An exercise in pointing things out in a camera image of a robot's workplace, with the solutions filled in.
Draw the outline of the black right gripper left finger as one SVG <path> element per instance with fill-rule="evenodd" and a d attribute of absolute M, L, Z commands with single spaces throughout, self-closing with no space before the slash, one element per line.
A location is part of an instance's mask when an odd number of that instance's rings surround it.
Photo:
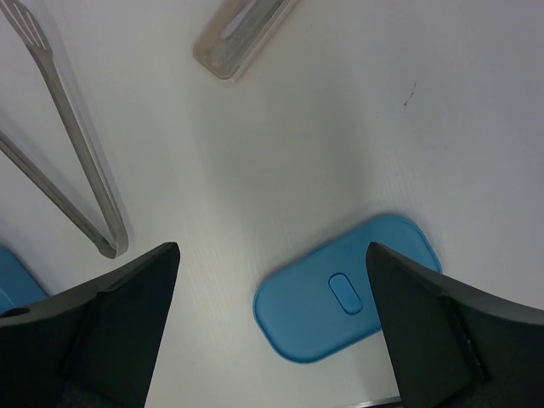
<path fill-rule="evenodd" d="M 3 407 L 143 407 L 173 299 L 179 246 L 1 315 Z"/>

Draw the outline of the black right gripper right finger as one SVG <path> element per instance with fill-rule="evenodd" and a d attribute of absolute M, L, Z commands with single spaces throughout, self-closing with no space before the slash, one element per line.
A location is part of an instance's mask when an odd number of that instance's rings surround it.
<path fill-rule="evenodd" d="M 404 407 L 541 407 L 543 312 L 373 242 L 366 268 Z"/>

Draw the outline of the metal serving tongs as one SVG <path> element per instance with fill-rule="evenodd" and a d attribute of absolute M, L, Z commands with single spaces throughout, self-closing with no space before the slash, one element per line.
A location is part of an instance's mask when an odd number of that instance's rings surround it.
<path fill-rule="evenodd" d="M 111 238 L 106 238 L 62 191 L 5 133 L 1 152 L 109 259 L 128 250 L 129 238 L 122 215 L 92 143 L 77 118 L 55 64 L 54 51 L 33 13 L 21 1 L 2 1 L 1 11 L 35 61 L 59 113 L 76 157 L 86 176 Z"/>

